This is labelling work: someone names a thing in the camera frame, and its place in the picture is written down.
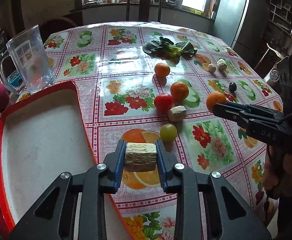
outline plastic tablecloth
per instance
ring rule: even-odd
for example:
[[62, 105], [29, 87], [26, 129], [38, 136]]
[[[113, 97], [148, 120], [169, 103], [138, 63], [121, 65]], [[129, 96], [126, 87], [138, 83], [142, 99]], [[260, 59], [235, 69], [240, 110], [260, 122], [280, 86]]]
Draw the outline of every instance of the plastic tablecloth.
[[[191, 59], [181, 57], [178, 63], [145, 54], [142, 45], [159, 40], [160, 36], [173, 42], [190, 41], [198, 52]], [[282, 101], [222, 40], [171, 25], [114, 22], [52, 34], [44, 47], [56, 82], [73, 79], [78, 86], [87, 132], [99, 163], [115, 150], [120, 138], [150, 143], [158, 139], [160, 128], [169, 120], [156, 112], [155, 96], [169, 94], [176, 81], [187, 84], [190, 95], [182, 103], [188, 117], [175, 123], [178, 137], [172, 152], [179, 162], [197, 172], [220, 171], [265, 221], [266, 193], [262, 186], [265, 144], [247, 136], [245, 129], [235, 122], [212, 115], [206, 107], [206, 98], [219, 91], [231, 102], [278, 111], [282, 111]], [[216, 64], [221, 58], [228, 65], [226, 71], [210, 73], [208, 64]], [[170, 66], [167, 78], [154, 75], [159, 62]], [[234, 94], [228, 89], [230, 82], [237, 85]], [[19, 100], [27, 96], [25, 91]], [[134, 239], [173, 239], [176, 194], [163, 192], [157, 170], [124, 171], [121, 187], [112, 197]], [[204, 218], [201, 194], [200, 199]], [[277, 206], [276, 201], [270, 200], [268, 221]], [[206, 238], [205, 219], [202, 223]]]

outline kettle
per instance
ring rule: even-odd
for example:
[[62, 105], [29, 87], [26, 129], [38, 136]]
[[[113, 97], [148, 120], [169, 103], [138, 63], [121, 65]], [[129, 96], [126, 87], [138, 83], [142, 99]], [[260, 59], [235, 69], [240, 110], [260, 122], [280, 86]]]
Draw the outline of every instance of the kettle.
[[167, 2], [170, 3], [170, 4], [175, 4], [176, 0], [167, 0]]

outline chair back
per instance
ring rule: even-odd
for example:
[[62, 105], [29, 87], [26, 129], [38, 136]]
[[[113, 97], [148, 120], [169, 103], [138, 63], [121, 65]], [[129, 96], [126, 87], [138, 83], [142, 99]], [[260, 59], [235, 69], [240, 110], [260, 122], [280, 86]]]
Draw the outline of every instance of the chair back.
[[[150, 1], [151, 0], [139, 0], [138, 21], [148, 22]], [[161, 18], [161, 14], [162, 14], [163, 1], [166, 1], [166, 0], [159, 0], [158, 19], [157, 19], [158, 22], [160, 22], [160, 18]], [[129, 21], [129, 10], [130, 10], [130, 0], [127, 0], [127, 9], [126, 9], [126, 20], [127, 21]]]

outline hand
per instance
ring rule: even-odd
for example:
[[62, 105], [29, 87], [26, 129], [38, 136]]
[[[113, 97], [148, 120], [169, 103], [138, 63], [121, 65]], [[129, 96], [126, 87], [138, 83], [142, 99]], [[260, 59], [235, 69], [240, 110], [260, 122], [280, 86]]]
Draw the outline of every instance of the hand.
[[[274, 156], [276, 153], [274, 152], [274, 148], [270, 146], [270, 155]], [[284, 156], [283, 161], [284, 171], [289, 174], [286, 179], [282, 179], [281, 184], [281, 194], [286, 197], [292, 196], [292, 156], [290, 154], [286, 154]], [[271, 190], [276, 187], [279, 183], [279, 178], [272, 172], [272, 164], [268, 157], [268, 154], [265, 155], [265, 169], [263, 174], [262, 184], [265, 190]]]

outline plastic pitcher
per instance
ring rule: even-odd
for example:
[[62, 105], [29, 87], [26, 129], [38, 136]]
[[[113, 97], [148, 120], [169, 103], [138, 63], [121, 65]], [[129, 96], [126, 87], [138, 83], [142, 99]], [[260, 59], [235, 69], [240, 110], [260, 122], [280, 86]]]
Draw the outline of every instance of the plastic pitcher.
[[[30, 27], [7, 42], [7, 51], [0, 56], [0, 78], [11, 92], [20, 94], [25, 85], [30, 93], [53, 85], [55, 76], [48, 63], [38, 25]], [[25, 85], [11, 85], [4, 75], [3, 60], [12, 57]]]

